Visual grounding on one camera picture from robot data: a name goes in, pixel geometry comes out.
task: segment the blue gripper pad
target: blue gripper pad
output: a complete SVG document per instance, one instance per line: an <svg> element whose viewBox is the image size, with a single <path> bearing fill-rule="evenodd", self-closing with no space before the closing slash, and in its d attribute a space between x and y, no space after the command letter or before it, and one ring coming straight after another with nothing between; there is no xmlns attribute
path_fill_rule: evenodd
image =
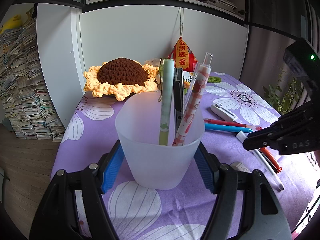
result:
<svg viewBox="0 0 320 240"><path fill-rule="evenodd" d="M103 183L101 185L101 190L104 194L113 187L123 159L124 152L121 145L119 145L118 149L109 161L109 164L103 173Z"/></svg>
<svg viewBox="0 0 320 240"><path fill-rule="evenodd" d="M210 190L210 192L213 194L214 192L214 187L213 187L213 174L212 171L204 158L201 150L197 149L196 154L195 154L195 161L198 166L199 172L201 174L202 180L204 182L205 187Z"/></svg>

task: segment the brown crochet center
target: brown crochet center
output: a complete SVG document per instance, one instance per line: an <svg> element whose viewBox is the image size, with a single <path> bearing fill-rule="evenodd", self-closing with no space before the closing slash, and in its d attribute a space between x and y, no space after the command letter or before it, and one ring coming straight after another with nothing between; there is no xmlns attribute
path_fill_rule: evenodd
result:
<svg viewBox="0 0 320 240"><path fill-rule="evenodd" d="M97 79L101 83L108 82L110 85L122 83L144 86L148 74L139 63L127 58L117 58L100 68Z"/></svg>

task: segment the purple tablecloth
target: purple tablecloth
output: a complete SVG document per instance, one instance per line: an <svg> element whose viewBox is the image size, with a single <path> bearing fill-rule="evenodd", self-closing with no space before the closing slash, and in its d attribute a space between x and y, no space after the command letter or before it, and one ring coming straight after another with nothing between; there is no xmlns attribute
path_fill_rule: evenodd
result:
<svg viewBox="0 0 320 240"><path fill-rule="evenodd" d="M268 127L279 114L262 98L229 75L216 73L219 84L209 84L200 104L204 118L218 119L210 110L212 102L230 109L243 121ZM118 139L115 118L124 102L111 96L93 98L86 93L66 129L59 147L52 176L59 169L79 171L97 162L111 150ZM283 170L279 178L285 186L280 192L265 168L246 150L232 133L206 131L202 142L221 163L244 163L251 171L264 172L276 192L291 229L295 227L312 198L320 178L315 157L311 153L280 156L271 150ZM82 232L90 236L81 192L76 192ZM182 182L171 190L147 189L138 185L124 160L114 186L105 195L108 214L120 239L174 240L199 239L211 214L216 196L203 184L193 160ZM242 191L238 191L236 211L229 237L236 235L242 208Z"/></svg>

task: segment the blue pen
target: blue pen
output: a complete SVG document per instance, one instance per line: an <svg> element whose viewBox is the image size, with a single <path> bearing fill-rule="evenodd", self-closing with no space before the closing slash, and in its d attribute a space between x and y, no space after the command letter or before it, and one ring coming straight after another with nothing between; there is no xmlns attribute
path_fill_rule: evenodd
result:
<svg viewBox="0 0 320 240"><path fill-rule="evenodd" d="M240 132L240 131L244 133L253 132L252 129L246 128L246 127L219 125L219 124L212 124L212 123L206 123L205 128L207 130L219 130L219 131L227 131L227 132Z"/></svg>

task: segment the red pen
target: red pen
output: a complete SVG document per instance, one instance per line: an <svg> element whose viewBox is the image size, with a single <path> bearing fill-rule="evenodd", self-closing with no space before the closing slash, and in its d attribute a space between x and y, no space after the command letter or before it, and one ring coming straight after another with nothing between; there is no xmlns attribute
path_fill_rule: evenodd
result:
<svg viewBox="0 0 320 240"><path fill-rule="evenodd" d="M277 160L273 157L273 155L271 154L271 152L269 152L269 150L265 147L260 148L260 150L263 152L263 154L272 162L272 164L276 167L277 169L277 173L279 173L282 168L280 167L279 163L277 162Z"/></svg>
<svg viewBox="0 0 320 240"><path fill-rule="evenodd" d="M243 124L243 123L236 123L236 122L226 122L226 121L214 120L214 119L209 119L209 118L205 118L204 122L211 123L211 124L219 124L219 125L245 127L245 128L249 128L253 131L259 131L262 129L260 126L254 126L254 125L250 125L250 124Z"/></svg>

